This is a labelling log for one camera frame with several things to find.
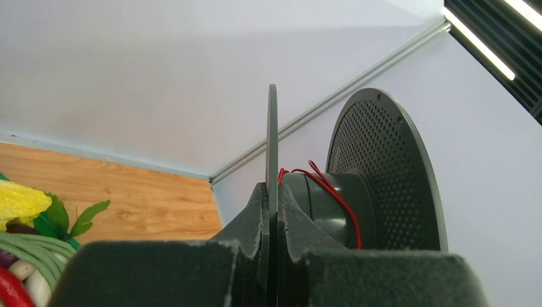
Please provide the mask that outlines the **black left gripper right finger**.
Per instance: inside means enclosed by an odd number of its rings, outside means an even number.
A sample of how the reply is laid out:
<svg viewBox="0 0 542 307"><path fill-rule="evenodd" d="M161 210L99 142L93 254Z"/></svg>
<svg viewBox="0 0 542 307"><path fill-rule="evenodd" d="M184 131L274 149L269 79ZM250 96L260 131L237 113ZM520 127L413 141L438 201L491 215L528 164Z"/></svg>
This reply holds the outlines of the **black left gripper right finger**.
<svg viewBox="0 0 542 307"><path fill-rule="evenodd" d="M488 306L460 256L348 249L317 227L290 188L278 188L279 306Z"/></svg>

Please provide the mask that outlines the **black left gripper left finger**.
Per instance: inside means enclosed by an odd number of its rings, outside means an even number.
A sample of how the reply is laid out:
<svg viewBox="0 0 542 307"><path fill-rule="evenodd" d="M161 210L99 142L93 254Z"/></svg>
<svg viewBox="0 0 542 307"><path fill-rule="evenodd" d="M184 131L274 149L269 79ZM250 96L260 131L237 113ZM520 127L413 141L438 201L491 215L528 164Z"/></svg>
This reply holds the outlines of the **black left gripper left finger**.
<svg viewBox="0 0 542 307"><path fill-rule="evenodd" d="M209 240L103 240L68 262L51 306L265 306L267 187Z"/></svg>

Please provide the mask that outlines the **grey perforated cable spool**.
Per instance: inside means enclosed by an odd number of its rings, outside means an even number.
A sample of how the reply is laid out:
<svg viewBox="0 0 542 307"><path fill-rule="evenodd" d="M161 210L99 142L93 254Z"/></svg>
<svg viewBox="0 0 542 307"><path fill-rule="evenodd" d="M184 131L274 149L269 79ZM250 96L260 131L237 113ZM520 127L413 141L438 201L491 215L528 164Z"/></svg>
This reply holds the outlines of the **grey perforated cable spool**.
<svg viewBox="0 0 542 307"><path fill-rule="evenodd" d="M270 265L268 299L277 303L278 188L348 249L447 249L442 204L427 150L404 107L383 90L364 88L342 108L324 170L278 166L277 90L269 89L267 169Z"/></svg>

